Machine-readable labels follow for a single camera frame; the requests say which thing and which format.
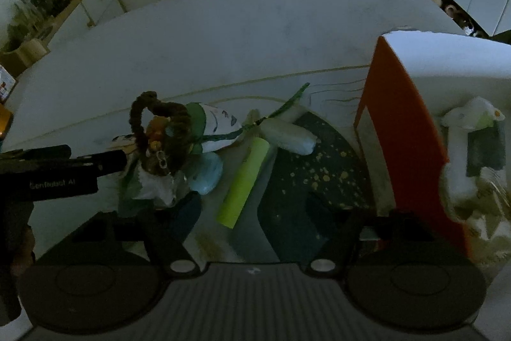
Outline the white fluffy roll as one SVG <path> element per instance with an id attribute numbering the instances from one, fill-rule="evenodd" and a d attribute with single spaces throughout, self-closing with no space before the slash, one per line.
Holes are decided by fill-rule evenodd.
<path id="1" fill-rule="evenodd" d="M 307 129 L 279 119 L 266 119 L 259 128 L 270 144 L 301 156 L 312 154 L 318 140 Z"/>

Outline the silver foil snack bag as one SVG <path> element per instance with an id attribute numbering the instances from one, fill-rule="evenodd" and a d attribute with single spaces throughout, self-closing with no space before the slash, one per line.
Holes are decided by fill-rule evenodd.
<path id="1" fill-rule="evenodd" d="M 483 167 L 477 194 L 466 221 L 469 255 L 480 267 L 497 267 L 510 260 L 510 193 L 500 172 Z"/>

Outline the brown braided flower basket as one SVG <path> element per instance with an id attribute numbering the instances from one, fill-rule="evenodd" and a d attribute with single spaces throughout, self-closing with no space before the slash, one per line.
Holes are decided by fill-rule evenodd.
<path id="1" fill-rule="evenodd" d="M 191 150 L 191 115 L 185 105 L 143 92 L 132 103 L 129 125 L 145 171 L 175 176 L 183 168 Z"/>

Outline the white green tissue pack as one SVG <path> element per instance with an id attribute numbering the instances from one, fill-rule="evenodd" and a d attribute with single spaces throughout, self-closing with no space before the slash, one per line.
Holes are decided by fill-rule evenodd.
<path id="1" fill-rule="evenodd" d="M 440 118 L 448 159 L 443 184 L 454 206 L 475 203 L 491 190 L 507 191 L 504 113 L 474 97 Z"/>

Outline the green wrapped ribbon stick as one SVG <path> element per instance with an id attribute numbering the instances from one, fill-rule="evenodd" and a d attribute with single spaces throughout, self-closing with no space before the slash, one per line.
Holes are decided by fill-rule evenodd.
<path id="1" fill-rule="evenodd" d="M 309 86 L 310 86 L 309 82 L 305 83 L 304 85 L 301 86 L 301 88 L 291 98 L 289 98 L 283 105 L 281 105 L 279 108 L 277 108 L 271 114 L 269 114 L 268 116 L 261 117 L 260 119 L 254 121 L 248 125 L 244 125 L 242 127 L 242 130 L 244 132 L 246 132 L 256 126 L 260 126 L 260 124 L 265 120 L 273 119 L 273 118 L 276 118 L 277 116 L 280 116 L 285 111 L 289 110 L 302 97 L 302 95 L 305 93 L 305 91 L 308 89 Z"/>

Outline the lime green paper roll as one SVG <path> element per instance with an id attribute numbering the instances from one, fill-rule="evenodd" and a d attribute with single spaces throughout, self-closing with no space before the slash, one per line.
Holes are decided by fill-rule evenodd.
<path id="1" fill-rule="evenodd" d="M 263 138 L 253 138 L 248 147 L 247 154 L 236 171 L 228 193 L 217 213 L 217 221 L 228 229 L 233 229 L 236 226 L 269 153 L 269 148 L 269 142 Z"/>

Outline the dark green speckled mat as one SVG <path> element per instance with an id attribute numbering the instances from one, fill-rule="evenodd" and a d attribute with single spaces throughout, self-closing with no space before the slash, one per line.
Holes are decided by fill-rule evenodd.
<path id="1" fill-rule="evenodd" d="M 311 112 L 295 124 L 319 142 L 305 156 L 277 151 L 257 215 L 278 260 L 306 265 L 331 236 L 360 231 L 376 208 L 366 165 L 350 143 Z"/>

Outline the red and white cardboard box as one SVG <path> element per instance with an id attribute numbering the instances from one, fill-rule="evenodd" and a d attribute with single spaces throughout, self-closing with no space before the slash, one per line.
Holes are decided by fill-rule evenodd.
<path id="1" fill-rule="evenodd" d="M 505 117 L 510 193 L 510 47 L 465 35 L 392 31 L 378 38 L 354 128 L 367 163 L 377 215 L 409 210 L 449 241 L 447 263 L 471 260 L 471 203 L 448 202 L 449 162 L 440 118 L 482 97 Z"/>

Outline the small white side cabinet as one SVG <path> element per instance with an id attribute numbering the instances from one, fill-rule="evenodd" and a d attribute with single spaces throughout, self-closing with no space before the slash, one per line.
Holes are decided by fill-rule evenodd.
<path id="1" fill-rule="evenodd" d="M 1 67 L 14 78 L 59 46 L 127 12 L 122 0 L 17 0 Z"/>

